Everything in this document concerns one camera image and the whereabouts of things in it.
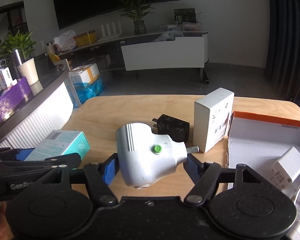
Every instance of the teal and white box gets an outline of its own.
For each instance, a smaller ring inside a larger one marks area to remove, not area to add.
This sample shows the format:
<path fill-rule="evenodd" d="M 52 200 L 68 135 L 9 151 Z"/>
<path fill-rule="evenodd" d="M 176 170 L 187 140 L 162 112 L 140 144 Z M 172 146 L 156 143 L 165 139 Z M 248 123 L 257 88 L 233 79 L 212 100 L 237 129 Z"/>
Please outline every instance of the teal and white box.
<path fill-rule="evenodd" d="M 53 130 L 25 161 L 43 161 L 71 153 L 78 153 L 83 159 L 88 150 L 90 150 L 90 144 L 83 132 Z"/>

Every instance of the green button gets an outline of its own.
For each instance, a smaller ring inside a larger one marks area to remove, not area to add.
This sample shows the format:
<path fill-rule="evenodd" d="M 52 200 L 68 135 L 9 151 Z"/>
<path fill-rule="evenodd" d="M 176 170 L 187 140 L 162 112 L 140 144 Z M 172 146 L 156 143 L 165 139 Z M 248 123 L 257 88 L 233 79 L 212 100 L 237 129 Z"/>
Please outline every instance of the green button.
<path fill-rule="evenodd" d="M 156 144 L 153 146 L 152 150 L 153 150 L 154 154 L 159 154 L 160 152 L 162 152 L 162 147 L 161 147 L 161 145 Z"/>

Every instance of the potted plant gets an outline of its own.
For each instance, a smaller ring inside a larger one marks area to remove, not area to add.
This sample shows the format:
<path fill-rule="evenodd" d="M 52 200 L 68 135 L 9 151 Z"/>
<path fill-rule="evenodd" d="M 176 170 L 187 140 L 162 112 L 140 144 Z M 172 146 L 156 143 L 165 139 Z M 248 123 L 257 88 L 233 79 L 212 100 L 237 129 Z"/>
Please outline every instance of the potted plant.
<path fill-rule="evenodd" d="M 151 4 L 147 3 L 146 0 L 120 0 L 123 4 L 123 12 L 121 16 L 131 18 L 134 23 L 134 34 L 139 35 L 147 33 L 145 21 L 143 17 L 150 12 L 150 9 L 155 9 L 151 7 Z"/>
<path fill-rule="evenodd" d="M 18 31 L 16 35 L 8 34 L 4 42 L 1 44 L 0 57 L 10 57 L 13 61 L 13 65 L 18 68 L 21 76 L 26 77 L 29 85 L 36 83 L 39 78 L 35 63 L 31 53 L 34 51 L 32 46 L 36 44 L 36 41 L 31 41 L 32 32 L 20 33 Z"/>

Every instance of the dark curtain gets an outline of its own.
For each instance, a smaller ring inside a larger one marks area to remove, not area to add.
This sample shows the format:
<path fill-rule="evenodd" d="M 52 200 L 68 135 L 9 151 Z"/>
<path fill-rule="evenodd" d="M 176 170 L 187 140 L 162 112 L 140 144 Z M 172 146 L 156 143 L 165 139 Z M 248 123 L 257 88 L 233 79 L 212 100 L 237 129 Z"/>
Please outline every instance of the dark curtain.
<path fill-rule="evenodd" d="M 300 0 L 270 1 L 270 33 L 264 75 L 285 100 L 300 106 Z"/>

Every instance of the human hand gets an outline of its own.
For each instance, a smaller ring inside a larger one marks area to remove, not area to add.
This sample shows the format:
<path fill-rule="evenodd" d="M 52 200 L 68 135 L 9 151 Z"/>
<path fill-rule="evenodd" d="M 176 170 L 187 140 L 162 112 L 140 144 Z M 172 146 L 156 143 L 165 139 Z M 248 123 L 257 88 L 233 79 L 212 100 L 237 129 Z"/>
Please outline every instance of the human hand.
<path fill-rule="evenodd" d="M 10 231 L 9 224 L 5 217 L 7 203 L 3 201 L 0 207 L 0 240 L 10 240 L 13 238 L 13 234 Z"/>

